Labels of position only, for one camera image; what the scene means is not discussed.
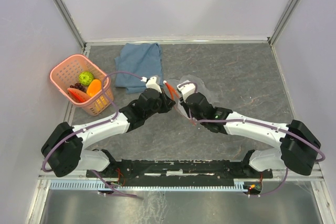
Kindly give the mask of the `clear zip bag red zipper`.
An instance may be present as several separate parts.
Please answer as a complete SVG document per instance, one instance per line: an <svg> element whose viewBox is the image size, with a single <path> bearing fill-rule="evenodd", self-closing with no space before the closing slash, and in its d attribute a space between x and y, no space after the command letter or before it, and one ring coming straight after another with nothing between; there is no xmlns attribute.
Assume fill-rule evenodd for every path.
<svg viewBox="0 0 336 224"><path fill-rule="evenodd" d="M193 93L201 93L210 104L216 105L219 103L217 93L209 90L202 79L193 75L188 74L183 76L180 80L164 80L163 83L170 94L170 98L176 102L176 105L174 106L176 112L189 119L193 124L194 120L190 119L188 108L187 111L185 111L182 106L182 103L185 102L189 95Z"/></svg>

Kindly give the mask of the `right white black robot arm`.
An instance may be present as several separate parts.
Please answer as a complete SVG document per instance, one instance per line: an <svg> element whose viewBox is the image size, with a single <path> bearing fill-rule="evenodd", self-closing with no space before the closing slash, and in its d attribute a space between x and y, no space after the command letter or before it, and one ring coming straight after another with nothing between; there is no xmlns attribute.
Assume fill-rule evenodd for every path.
<svg viewBox="0 0 336 224"><path fill-rule="evenodd" d="M269 145L268 150L249 151L241 164L246 177L268 169L287 168L309 176L317 160L320 142L298 120L271 123L246 117L230 109L211 105L200 92L180 98L187 117L213 133L237 135Z"/></svg>

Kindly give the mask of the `red watermelon slice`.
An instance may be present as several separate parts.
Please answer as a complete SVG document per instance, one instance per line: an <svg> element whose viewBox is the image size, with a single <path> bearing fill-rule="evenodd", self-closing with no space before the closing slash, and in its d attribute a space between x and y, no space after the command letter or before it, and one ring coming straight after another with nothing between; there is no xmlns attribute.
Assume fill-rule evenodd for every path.
<svg viewBox="0 0 336 224"><path fill-rule="evenodd" d="M76 101L77 103L84 103L91 98L85 92L76 88L68 88L67 91L69 95L73 98L73 100Z"/></svg>

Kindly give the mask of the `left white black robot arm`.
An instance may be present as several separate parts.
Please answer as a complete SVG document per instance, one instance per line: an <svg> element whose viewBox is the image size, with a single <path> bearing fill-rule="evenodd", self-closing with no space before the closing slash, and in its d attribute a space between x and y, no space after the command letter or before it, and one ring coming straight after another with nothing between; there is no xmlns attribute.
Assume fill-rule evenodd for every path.
<svg viewBox="0 0 336 224"><path fill-rule="evenodd" d="M89 151L87 148L106 138L133 131L152 115L168 113L174 106L175 101L163 90L148 88L138 99L106 118L74 126L60 123L41 148L42 170L53 172L57 177L75 170L95 170L110 177L116 171L112 155L106 150Z"/></svg>

